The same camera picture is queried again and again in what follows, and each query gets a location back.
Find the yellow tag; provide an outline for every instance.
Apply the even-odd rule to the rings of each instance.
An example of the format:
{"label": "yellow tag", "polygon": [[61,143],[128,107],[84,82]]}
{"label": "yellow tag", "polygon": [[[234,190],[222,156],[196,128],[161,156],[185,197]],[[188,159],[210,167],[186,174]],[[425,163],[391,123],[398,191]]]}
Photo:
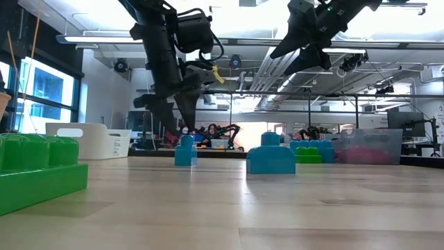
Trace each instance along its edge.
{"label": "yellow tag", "polygon": [[213,66],[213,74],[219,82],[225,83],[225,80],[223,80],[223,78],[219,76],[219,71],[217,69],[217,66]]}

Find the table surface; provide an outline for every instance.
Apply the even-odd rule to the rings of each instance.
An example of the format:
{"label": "table surface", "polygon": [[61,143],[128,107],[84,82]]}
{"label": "table surface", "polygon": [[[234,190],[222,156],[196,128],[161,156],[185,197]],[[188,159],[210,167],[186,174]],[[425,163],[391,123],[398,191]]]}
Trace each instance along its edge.
{"label": "table surface", "polygon": [[0,217],[0,249],[443,249],[444,172],[245,160],[93,161],[87,190]]}

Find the computer monitor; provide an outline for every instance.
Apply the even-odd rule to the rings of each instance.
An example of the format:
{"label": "computer monitor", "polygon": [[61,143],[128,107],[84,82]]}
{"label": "computer monitor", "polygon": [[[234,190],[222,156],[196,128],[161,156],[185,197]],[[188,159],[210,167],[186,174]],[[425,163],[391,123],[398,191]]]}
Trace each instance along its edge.
{"label": "computer monitor", "polygon": [[389,128],[401,128],[403,137],[425,137],[425,124],[419,122],[424,120],[421,112],[387,112]]}

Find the window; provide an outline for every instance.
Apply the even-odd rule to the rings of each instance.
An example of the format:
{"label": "window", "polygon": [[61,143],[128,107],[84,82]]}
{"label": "window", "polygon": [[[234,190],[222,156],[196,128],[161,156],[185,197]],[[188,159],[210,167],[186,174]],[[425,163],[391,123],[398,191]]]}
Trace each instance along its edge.
{"label": "window", "polygon": [[3,76],[3,81],[5,82],[5,88],[8,88],[9,86],[9,70],[10,70],[10,66],[0,62],[0,72],[1,75]]}
{"label": "window", "polygon": [[20,88],[26,94],[72,106],[74,78],[37,60],[22,60],[20,68]]}
{"label": "window", "polygon": [[68,109],[26,100],[23,114],[23,104],[23,99],[18,98],[17,113],[15,115],[15,130],[20,133],[45,134],[45,126],[47,122],[71,121],[71,111]]}

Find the woman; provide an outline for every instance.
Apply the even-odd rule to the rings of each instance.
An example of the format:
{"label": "woman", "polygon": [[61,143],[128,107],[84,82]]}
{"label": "woman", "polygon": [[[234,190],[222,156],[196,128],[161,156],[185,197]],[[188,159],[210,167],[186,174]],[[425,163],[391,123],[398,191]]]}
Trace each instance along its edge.
{"label": "woman", "polygon": [[217,133],[217,125],[216,124],[210,124],[208,126],[208,132],[205,135],[205,139],[201,142],[201,145],[205,145],[206,147],[212,147],[212,145],[211,145],[212,139],[221,139],[221,137]]}

